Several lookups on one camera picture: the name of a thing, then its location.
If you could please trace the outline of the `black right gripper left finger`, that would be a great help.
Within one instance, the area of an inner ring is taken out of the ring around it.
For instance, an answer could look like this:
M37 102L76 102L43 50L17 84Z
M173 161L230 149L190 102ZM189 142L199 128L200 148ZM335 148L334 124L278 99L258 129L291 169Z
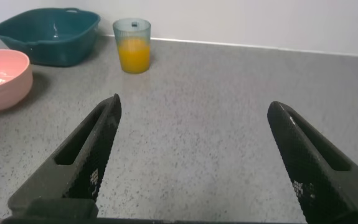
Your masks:
M120 118L117 94L97 104L9 198L12 215L96 218L96 201Z

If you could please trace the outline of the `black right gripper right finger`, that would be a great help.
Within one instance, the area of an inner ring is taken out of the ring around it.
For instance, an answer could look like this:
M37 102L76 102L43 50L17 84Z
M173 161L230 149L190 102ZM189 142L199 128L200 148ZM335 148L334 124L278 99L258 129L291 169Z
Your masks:
M358 223L358 165L290 106L267 118L308 223Z

